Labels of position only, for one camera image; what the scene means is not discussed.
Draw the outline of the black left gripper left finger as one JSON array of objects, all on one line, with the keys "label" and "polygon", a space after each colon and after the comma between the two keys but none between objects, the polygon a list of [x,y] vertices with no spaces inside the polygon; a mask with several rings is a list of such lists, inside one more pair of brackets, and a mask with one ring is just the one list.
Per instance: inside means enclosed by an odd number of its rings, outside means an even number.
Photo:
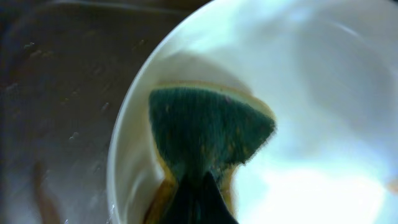
[{"label": "black left gripper left finger", "polygon": [[195,188],[185,175],[173,197],[171,204],[160,219],[160,224],[196,224],[197,195]]}]

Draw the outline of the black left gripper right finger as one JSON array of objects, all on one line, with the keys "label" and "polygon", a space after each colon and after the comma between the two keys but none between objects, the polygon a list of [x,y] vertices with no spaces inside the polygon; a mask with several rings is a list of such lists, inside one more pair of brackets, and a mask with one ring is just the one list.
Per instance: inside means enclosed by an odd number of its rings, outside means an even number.
[{"label": "black left gripper right finger", "polygon": [[198,189],[196,219],[199,224],[238,224],[228,211],[211,172],[204,175]]}]

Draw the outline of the green yellow sponge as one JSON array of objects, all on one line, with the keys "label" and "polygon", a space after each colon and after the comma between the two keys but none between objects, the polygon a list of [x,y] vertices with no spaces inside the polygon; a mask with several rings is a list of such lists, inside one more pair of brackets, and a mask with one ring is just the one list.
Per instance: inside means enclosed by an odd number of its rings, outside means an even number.
[{"label": "green yellow sponge", "polygon": [[181,179],[196,195],[211,172],[233,215],[231,181],[276,131],[273,111],[261,100],[227,86],[203,82],[157,85],[149,93],[149,121],[165,172],[144,221],[160,223]]}]

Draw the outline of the white plate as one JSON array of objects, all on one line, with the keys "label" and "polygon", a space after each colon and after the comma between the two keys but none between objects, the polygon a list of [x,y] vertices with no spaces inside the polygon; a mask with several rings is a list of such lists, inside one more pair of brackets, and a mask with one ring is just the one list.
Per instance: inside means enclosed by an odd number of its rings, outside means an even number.
[{"label": "white plate", "polygon": [[113,223],[141,223],[164,174],[147,99],[203,80],[267,103],[277,132],[234,176],[240,223],[397,222],[397,2],[212,1],[147,58],[108,153]]}]

